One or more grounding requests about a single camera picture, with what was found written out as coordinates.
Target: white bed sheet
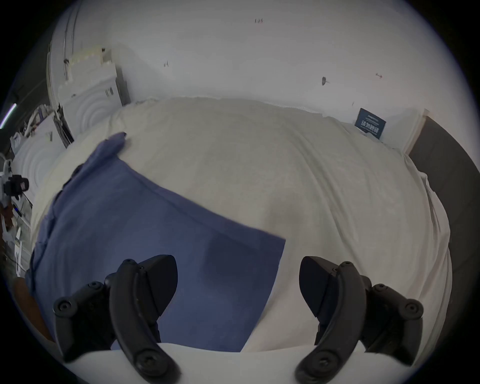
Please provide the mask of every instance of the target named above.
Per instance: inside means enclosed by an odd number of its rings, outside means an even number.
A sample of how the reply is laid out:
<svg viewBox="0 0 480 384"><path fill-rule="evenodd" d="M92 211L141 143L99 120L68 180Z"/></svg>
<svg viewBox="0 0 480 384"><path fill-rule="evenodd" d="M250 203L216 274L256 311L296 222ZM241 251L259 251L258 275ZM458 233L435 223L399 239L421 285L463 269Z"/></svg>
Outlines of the white bed sheet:
<svg viewBox="0 0 480 384"><path fill-rule="evenodd" d="M156 184L286 239L274 287L243 351L312 344L300 293L304 256L352 261L424 306L418 360L435 346L449 301L448 219L412 161L351 124L237 99L129 105L79 137L37 193L32 241L62 184L96 145L127 133L119 157Z"/></svg>

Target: headboard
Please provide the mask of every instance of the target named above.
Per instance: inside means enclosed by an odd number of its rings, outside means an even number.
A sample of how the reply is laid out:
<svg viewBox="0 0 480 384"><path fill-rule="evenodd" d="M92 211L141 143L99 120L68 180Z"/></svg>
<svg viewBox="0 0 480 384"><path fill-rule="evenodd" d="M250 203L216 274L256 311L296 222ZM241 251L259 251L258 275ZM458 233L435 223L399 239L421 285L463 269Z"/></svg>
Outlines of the headboard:
<svg viewBox="0 0 480 384"><path fill-rule="evenodd" d="M470 304L480 275L480 172L461 145L429 117L409 156L427 174L450 225L452 293L439 345Z"/></svg>

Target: white object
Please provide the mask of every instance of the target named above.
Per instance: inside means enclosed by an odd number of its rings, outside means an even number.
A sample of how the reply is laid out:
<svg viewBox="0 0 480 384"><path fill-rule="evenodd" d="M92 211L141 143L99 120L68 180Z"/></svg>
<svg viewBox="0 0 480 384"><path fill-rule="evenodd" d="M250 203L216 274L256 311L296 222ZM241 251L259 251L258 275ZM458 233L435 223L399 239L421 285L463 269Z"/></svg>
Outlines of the white object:
<svg viewBox="0 0 480 384"><path fill-rule="evenodd" d="M50 113L53 112L53 108L46 104L39 105L28 119L27 128L25 129L25 137L28 137L35 125L40 124Z"/></svg>
<svg viewBox="0 0 480 384"><path fill-rule="evenodd" d="M298 384L294 377L298 363L313 346L266 352L216 352L160 343L179 365L178 384ZM66 365L90 384L144 384L121 350L87 353ZM354 351L331 384L402 383L415 368L393 358Z"/></svg>
<svg viewBox="0 0 480 384"><path fill-rule="evenodd" d="M17 105L16 104L13 104L10 109L8 110L8 112L5 114L5 117L3 118L3 120L1 121L0 123L0 129L3 129L3 126L5 125L5 123L7 122L8 118L10 117L10 115L13 113L13 111L15 110L15 108L17 108Z"/></svg>
<svg viewBox="0 0 480 384"><path fill-rule="evenodd" d="M360 108L386 120L400 148L411 108L444 127L480 168L479 116L453 55L399 0L83 1L59 18L51 78L63 83L70 53L102 44L132 102L148 97L241 97L303 105L352 123ZM328 83L322 85L322 77ZM398 118L403 120L397 125Z"/></svg>
<svg viewBox="0 0 480 384"><path fill-rule="evenodd" d="M38 187L57 157L64 151L65 146L58 134L52 113L25 140L12 161L13 173L22 175L29 181L29 189L24 195L30 202L33 203Z"/></svg>
<svg viewBox="0 0 480 384"><path fill-rule="evenodd" d="M32 213L35 241L54 195L97 144L127 133L119 158L214 213L286 239L264 312L243 348L313 343L304 256L352 261L424 306L419 359L435 346L451 289L448 220L424 174L351 124L249 100L149 100L79 137L58 159Z"/></svg>
<svg viewBox="0 0 480 384"><path fill-rule="evenodd" d="M7 231L7 227L5 225L5 218L3 215L0 215L1 217L1 229L2 229L2 239L4 242L6 242L10 247L15 246L15 238L13 237L13 234L15 233L14 228L10 228L10 232Z"/></svg>
<svg viewBox="0 0 480 384"><path fill-rule="evenodd" d="M71 64L69 81L58 90L63 115L74 140L122 106L115 64L104 63L97 53L87 52L83 59L81 57Z"/></svg>
<svg viewBox="0 0 480 384"><path fill-rule="evenodd" d="M20 132L15 132L10 138L10 145L12 146L12 151L15 155L18 153L25 140L26 138Z"/></svg>

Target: blue cloth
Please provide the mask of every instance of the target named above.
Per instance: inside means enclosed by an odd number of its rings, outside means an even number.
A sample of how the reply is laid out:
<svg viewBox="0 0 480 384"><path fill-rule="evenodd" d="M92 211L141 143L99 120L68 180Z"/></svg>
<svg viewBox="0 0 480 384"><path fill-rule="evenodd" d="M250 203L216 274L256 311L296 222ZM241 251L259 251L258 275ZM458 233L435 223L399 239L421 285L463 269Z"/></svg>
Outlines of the blue cloth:
<svg viewBox="0 0 480 384"><path fill-rule="evenodd" d="M158 320L163 342L240 351L270 295L285 241L216 215L118 159L125 134L103 141L41 223L27 284L53 335L53 302L124 259L171 254L177 291Z"/></svg>

